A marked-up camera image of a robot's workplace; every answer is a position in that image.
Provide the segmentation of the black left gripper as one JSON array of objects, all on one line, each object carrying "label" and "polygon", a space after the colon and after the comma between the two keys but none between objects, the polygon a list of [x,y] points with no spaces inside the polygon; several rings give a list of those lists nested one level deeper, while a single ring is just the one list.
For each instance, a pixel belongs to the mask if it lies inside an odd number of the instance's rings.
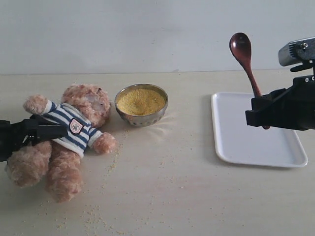
[{"label": "black left gripper", "polygon": [[40,115],[32,115],[21,122],[0,121],[0,161],[5,162],[14,151],[31,143],[37,145],[44,141],[68,135],[67,127],[48,121]]}]

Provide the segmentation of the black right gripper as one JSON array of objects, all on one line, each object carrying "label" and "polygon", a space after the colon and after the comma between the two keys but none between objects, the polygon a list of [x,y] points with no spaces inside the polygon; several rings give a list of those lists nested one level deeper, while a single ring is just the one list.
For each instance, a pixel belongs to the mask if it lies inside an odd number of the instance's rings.
[{"label": "black right gripper", "polygon": [[287,89],[252,98],[251,109],[245,111],[245,116],[248,126],[314,130],[314,76],[295,77]]}]

